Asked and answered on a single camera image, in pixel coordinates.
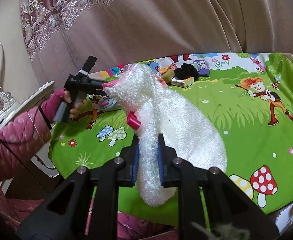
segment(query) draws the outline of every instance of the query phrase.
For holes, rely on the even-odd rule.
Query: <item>pink knit cuff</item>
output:
[[[63,98],[64,98],[64,89],[58,89],[54,92],[54,94],[48,100],[44,101],[41,104],[43,113],[49,119],[50,122],[53,122],[53,118]]]

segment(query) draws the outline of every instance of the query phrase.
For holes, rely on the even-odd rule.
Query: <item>metal bolt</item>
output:
[[[83,174],[83,173],[86,172],[86,170],[87,170],[86,167],[80,166],[80,167],[77,168],[77,173]]]
[[[178,158],[174,158],[174,159],[173,159],[173,163],[175,163],[176,165],[179,165],[179,164],[181,164],[181,163],[182,163],[182,161],[183,161],[183,160],[182,160],[181,158],[179,158],[179,157],[178,157]]]
[[[210,172],[215,175],[215,174],[219,174],[220,170],[217,167],[211,167]]]
[[[125,160],[121,157],[117,157],[113,160],[116,164],[121,164],[122,162],[124,162]]]

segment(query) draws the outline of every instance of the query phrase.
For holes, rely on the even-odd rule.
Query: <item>cartoon tablecloth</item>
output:
[[[282,53],[209,53],[144,61],[154,73],[175,63],[198,63],[210,76],[183,89],[170,86],[196,105],[220,132],[227,175],[265,213],[293,201],[293,63]],[[97,75],[117,78],[121,68]],[[49,157],[63,177],[78,166],[95,168],[129,146],[133,130],[122,110],[100,113],[90,99],[84,113],[55,126]],[[177,225],[177,196],[149,207],[135,188],[120,188],[119,211]]]

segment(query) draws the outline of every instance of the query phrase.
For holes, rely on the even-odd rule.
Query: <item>pile of small items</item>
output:
[[[196,60],[193,64],[184,63],[180,68],[172,63],[159,69],[160,77],[167,84],[177,87],[187,88],[191,86],[198,78],[208,77],[210,67],[204,60]]]

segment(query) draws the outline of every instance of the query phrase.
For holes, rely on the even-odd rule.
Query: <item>white wall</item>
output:
[[[21,103],[39,88],[24,45],[19,0],[0,0],[0,40],[4,49],[4,91]]]

